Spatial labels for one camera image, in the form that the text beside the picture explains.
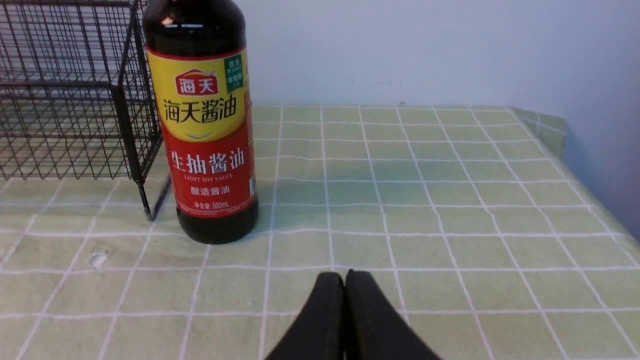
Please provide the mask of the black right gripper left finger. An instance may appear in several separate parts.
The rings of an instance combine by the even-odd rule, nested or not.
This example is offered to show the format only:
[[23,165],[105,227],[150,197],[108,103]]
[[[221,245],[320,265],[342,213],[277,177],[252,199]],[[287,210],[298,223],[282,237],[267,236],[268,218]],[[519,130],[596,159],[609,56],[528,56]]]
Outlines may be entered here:
[[343,360],[345,283],[336,272],[318,274],[313,289],[268,360]]

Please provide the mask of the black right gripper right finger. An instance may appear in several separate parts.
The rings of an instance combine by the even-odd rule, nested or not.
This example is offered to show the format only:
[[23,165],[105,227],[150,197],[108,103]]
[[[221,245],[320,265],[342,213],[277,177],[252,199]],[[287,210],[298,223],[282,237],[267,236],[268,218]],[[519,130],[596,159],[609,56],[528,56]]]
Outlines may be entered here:
[[394,309],[370,272],[346,275],[347,360],[439,360]]

